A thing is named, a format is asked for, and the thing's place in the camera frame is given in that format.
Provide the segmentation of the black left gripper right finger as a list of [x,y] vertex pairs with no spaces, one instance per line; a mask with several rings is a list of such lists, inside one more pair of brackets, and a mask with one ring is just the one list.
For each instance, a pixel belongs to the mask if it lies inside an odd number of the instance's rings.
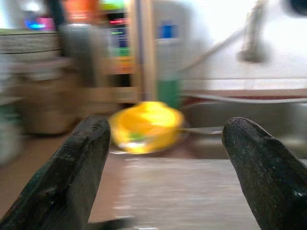
[[243,117],[226,121],[222,143],[262,230],[307,228],[307,167],[281,141]]

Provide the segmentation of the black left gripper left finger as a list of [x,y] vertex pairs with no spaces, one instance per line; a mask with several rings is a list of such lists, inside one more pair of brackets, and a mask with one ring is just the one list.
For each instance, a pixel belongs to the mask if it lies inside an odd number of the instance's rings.
[[110,145],[109,122],[81,121],[28,181],[0,221],[3,230],[84,230]]

